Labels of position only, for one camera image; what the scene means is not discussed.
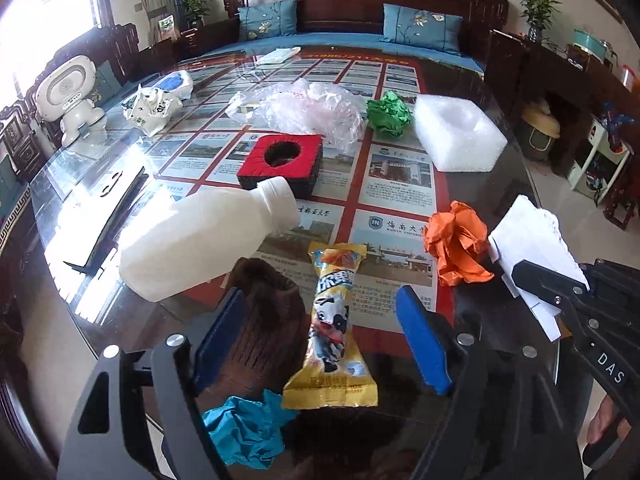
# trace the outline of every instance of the bottle cap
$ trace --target bottle cap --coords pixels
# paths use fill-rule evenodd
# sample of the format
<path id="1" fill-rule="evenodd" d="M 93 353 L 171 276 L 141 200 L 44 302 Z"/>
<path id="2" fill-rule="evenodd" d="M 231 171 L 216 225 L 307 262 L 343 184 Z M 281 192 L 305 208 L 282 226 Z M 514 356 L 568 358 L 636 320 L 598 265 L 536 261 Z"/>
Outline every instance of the bottle cap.
<path id="1" fill-rule="evenodd" d="M 258 182 L 273 221 L 274 234 L 283 234 L 300 224 L 300 212 L 289 183 L 283 176 L 274 176 Z"/>

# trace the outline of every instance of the human hand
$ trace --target human hand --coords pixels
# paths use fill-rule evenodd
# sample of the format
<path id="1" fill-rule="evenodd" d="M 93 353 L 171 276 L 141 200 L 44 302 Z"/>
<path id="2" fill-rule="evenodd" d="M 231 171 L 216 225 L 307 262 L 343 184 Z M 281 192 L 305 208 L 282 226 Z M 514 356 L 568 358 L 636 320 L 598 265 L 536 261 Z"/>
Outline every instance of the human hand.
<path id="1" fill-rule="evenodd" d="M 611 397 L 606 396 L 602 399 L 598 412 L 593 417 L 587 430 L 587 443 L 595 444 L 602 438 L 602 435 L 616 418 L 616 405 Z M 620 440 L 624 440 L 631 431 L 631 425 L 623 419 L 619 424 L 616 433 Z"/>

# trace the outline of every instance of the red box with hole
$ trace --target red box with hole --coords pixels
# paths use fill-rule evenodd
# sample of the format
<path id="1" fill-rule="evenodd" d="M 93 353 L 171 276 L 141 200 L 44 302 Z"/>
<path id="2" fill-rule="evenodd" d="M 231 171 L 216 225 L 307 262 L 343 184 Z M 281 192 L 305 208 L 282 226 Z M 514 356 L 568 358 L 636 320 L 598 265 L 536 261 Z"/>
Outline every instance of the red box with hole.
<path id="1" fill-rule="evenodd" d="M 272 176 L 287 179 L 296 198 L 309 198 L 318 179 L 322 136 L 274 134 L 260 137 L 238 170 L 243 189 Z"/>

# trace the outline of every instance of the window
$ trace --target window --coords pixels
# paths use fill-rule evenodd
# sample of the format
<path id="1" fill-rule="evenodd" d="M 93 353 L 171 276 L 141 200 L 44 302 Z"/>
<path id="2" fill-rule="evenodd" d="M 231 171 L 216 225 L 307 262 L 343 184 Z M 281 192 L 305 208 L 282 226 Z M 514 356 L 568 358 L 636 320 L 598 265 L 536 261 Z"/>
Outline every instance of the window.
<path id="1" fill-rule="evenodd" d="M 22 98 L 59 48 L 97 25 L 97 0 L 13 0 L 0 18 L 0 108 Z"/>

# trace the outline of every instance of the snack package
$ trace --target snack package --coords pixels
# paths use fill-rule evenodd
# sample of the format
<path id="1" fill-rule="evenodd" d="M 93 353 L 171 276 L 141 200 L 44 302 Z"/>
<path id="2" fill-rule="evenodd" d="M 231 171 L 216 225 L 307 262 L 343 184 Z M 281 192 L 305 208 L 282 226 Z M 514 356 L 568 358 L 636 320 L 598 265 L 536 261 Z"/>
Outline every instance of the snack package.
<path id="1" fill-rule="evenodd" d="M 284 387 L 283 408 L 378 405 L 378 386 L 349 323 L 353 279 L 366 254 L 365 245 L 309 245 L 309 256 L 319 276 L 309 342 L 302 370 Z"/>

